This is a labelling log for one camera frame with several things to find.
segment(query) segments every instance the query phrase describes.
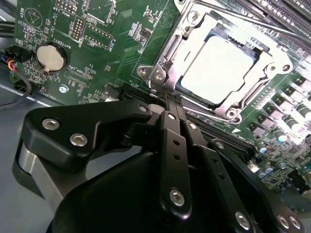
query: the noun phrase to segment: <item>cpu socket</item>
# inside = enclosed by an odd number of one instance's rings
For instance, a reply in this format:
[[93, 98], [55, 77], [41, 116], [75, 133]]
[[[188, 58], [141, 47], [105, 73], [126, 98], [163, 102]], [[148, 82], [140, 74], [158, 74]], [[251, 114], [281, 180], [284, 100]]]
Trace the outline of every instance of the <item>cpu socket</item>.
[[154, 66], [140, 65], [137, 72], [154, 92], [180, 92], [187, 110], [239, 124], [249, 102], [277, 74], [291, 72], [293, 64], [274, 40], [249, 23], [201, 1], [185, 2], [175, 1], [181, 18]]

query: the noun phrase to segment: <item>green circuit board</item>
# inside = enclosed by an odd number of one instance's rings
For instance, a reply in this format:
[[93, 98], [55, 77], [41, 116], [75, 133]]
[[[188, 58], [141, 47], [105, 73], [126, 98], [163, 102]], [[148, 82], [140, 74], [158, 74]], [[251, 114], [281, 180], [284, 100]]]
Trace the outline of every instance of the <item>green circuit board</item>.
[[20, 0], [18, 9], [16, 44], [36, 51], [52, 41], [69, 56], [67, 68], [52, 75], [35, 59], [18, 69], [44, 86], [43, 95], [66, 105], [98, 102], [107, 83], [148, 91], [137, 66], [155, 62], [180, 17], [172, 0]]
[[[219, 2], [234, 4], [234, 1]], [[109, 83], [115, 86], [127, 83], [148, 92], [137, 74], [137, 67], [154, 64], [179, 18], [173, 0], [19, 0], [16, 45], [36, 51], [40, 45], [52, 41], [66, 50], [69, 63], [62, 71], [50, 75], [42, 71], [35, 58], [18, 64], [17, 68], [42, 86], [42, 95], [65, 105], [98, 102]], [[298, 67], [306, 54], [292, 43], [288, 47], [288, 55], [294, 67]], [[243, 110], [243, 121], [239, 125], [202, 117], [206, 124], [247, 143], [256, 145], [263, 141], [274, 149], [265, 155], [275, 169], [264, 179], [272, 189], [277, 188], [289, 172], [303, 169], [311, 162], [310, 144], [305, 141], [299, 146], [292, 141], [280, 144], [272, 129], [258, 138], [249, 126], [262, 114], [263, 103], [270, 101], [274, 94], [284, 92], [298, 78], [300, 74], [295, 69], [288, 75], [273, 78]], [[60, 92], [61, 85], [68, 87], [67, 93]], [[280, 169], [279, 163], [284, 161], [287, 167]]]

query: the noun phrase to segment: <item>motherboard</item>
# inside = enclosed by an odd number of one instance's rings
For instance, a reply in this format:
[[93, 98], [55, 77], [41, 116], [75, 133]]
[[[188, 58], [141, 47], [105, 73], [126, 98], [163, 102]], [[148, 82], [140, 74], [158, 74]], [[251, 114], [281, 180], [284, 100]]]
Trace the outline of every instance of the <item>motherboard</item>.
[[188, 116], [255, 146], [250, 169], [282, 190], [311, 171], [310, 44], [204, 2], [311, 37], [307, 0], [19, 0], [15, 43], [35, 56], [17, 68], [65, 105], [123, 85], [179, 93]]

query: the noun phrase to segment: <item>black plastic bracket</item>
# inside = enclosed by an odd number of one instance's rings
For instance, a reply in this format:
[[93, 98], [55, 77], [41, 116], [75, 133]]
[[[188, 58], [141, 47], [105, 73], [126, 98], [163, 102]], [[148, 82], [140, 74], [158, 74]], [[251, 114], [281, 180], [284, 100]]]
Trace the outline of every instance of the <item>black plastic bracket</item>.
[[[230, 153], [230, 149], [219, 140], [211, 140], [213, 148], [225, 164], [229, 176], [235, 181], [234, 185], [249, 213], [254, 215], [256, 222], [263, 232], [298, 233], [305, 228], [296, 214], [287, 207], [238, 157]], [[292, 218], [298, 222], [295, 227]]]
[[[61, 169], [76, 172], [86, 166], [109, 131], [131, 121], [146, 122], [151, 115], [148, 106], [135, 100], [35, 109], [25, 117], [21, 138], [32, 153]], [[42, 121], [47, 118], [57, 120], [60, 127], [45, 129]], [[87, 138], [84, 147], [70, 143], [75, 133]]]

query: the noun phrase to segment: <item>electronic component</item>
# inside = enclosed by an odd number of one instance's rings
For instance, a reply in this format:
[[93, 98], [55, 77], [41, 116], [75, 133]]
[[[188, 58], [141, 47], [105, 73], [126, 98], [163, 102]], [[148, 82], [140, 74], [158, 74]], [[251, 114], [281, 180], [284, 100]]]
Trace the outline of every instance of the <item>electronic component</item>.
[[298, 110], [298, 112], [306, 119], [311, 120], [311, 110], [304, 106]]
[[295, 154], [295, 153], [297, 153], [299, 151], [299, 149], [297, 149], [296, 147], [294, 147], [294, 148], [291, 148], [288, 152], [290, 153], [290, 154]]
[[266, 145], [263, 142], [257, 143], [257, 148], [258, 148], [259, 152], [262, 154], [265, 154], [268, 151]]
[[264, 172], [268, 175], [270, 174], [271, 172], [273, 172], [273, 168], [271, 167], [270, 163], [265, 163], [263, 166], [262, 166], [262, 169], [264, 170]]
[[287, 135], [282, 130], [274, 131], [274, 137], [278, 140], [278, 142], [283, 143], [287, 141]]
[[291, 103], [289, 103], [286, 99], [284, 99], [282, 96], [276, 98], [275, 103], [285, 111], [291, 111], [294, 108], [294, 106]]
[[295, 84], [305, 89], [306, 91], [311, 91], [311, 82], [304, 77], [298, 78]]
[[285, 123], [291, 128], [292, 131], [298, 132], [301, 129], [300, 124], [293, 118], [289, 118]]
[[257, 136], [262, 136], [266, 133], [266, 131], [256, 123], [251, 124], [249, 129]]
[[267, 176], [267, 174], [264, 172], [262, 168], [259, 168], [258, 171], [256, 171], [256, 174], [258, 175], [259, 178], [263, 179]]
[[37, 60], [46, 73], [53, 73], [64, 69], [69, 62], [66, 50], [54, 42], [41, 45], [37, 49]]
[[278, 109], [276, 109], [276, 107], [269, 105], [268, 107], [266, 107], [265, 109], [266, 113], [271, 116], [272, 118], [279, 120], [281, 119], [285, 114], [280, 112]]
[[276, 123], [269, 118], [267, 118], [265, 115], [261, 115], [258, 117], [257, 121], [264, 127], [270, 129], [276, 125]]
[[296, 161], [297, 163], [302, 163], [304, 160], [303, 160], [303, 158], [298, 157], [298, 158], [295, 159], [295, 161]]
[[32, 59], [33, 52], [19, 46], [12, 46], [4, 50], [6, 57], [13, 59], [15, 62], [27, 62]]
[[305, 98], [303, 94], [298, 92], [292, 86], [290, 86], [284, 93], [297, 102], [301, 102]]

